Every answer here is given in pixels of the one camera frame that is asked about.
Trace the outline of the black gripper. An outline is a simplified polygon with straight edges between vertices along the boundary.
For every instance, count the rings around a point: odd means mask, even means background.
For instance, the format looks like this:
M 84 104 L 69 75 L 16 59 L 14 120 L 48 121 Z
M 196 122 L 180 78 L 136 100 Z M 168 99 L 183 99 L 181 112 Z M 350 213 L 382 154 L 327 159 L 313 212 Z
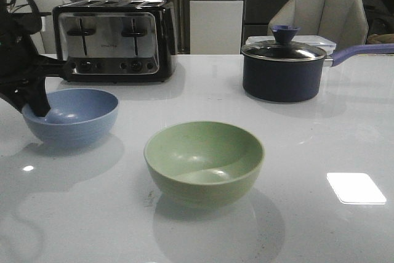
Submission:
M 28 104 L 36 116 L 50 110 L 46 77 L 66 78 L 66 61 L 40 55 L 30 38 L 48 13 L 1 14 L 1 99 L 19 113 Z

